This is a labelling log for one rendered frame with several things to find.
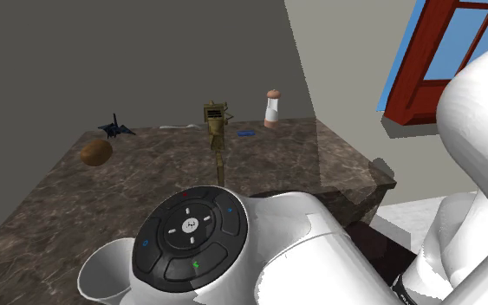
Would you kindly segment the brass robot figure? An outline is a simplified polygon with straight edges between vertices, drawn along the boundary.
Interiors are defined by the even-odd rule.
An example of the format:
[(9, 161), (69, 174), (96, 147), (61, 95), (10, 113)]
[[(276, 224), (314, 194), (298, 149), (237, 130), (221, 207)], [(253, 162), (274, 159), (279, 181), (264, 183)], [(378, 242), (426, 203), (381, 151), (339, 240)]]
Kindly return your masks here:
[(207, 125), (209, 146), (215, 152), (218, 185), (224, 186), (224, 161), (222, 152), (224, 150), (224, 127), (233, 118), (227, 113), (227, 102), (216, 103), (209, 101), (204, 104), (204, 121)]

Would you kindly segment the white and pink pepper mill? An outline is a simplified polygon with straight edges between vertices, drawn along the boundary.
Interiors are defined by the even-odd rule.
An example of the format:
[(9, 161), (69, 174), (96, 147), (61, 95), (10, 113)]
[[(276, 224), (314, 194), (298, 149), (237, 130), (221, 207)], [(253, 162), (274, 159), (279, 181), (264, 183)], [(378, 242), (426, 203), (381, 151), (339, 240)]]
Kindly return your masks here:
[(275, 128), (278, 123), (278, 102), (281, 93), (272, 89), (267, 93), (267, 107), (265, 110), (264, 126), (268, 128)]

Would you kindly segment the dark blue origami crane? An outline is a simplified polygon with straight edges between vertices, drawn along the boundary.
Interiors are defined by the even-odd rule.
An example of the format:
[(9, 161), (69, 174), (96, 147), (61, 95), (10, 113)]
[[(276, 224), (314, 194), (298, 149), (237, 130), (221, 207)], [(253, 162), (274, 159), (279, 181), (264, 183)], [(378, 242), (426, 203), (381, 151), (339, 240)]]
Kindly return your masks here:
[(119, 125), (116, 114), (113, 114), (113, 122), (107, 125), (100, 126), (99, 129), (104, 131), (107, 138), (116, 138), (119, 134), (126, 133), (135, 135), (135, 132), (127, 128), (125, 125)]

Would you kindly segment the brown potato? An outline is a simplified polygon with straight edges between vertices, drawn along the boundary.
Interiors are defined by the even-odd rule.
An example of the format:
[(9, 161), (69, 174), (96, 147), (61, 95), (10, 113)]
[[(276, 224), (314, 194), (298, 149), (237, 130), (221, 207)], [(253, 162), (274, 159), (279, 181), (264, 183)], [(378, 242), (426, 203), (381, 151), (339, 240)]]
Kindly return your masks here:
[(92, 140), (81, 149), (80, 159), (89, 166), (105, 164), (113, 154), (111, 144), (106, 140)]

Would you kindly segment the red framed window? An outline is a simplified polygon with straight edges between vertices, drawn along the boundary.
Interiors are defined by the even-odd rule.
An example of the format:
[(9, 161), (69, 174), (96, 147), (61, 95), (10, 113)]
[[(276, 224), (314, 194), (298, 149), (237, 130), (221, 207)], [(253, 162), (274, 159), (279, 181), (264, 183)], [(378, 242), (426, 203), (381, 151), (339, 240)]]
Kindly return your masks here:
[(488, 51), (488, 0), (417, 0), (377, 106), (402, 125), (434, 123), (439, 97)]

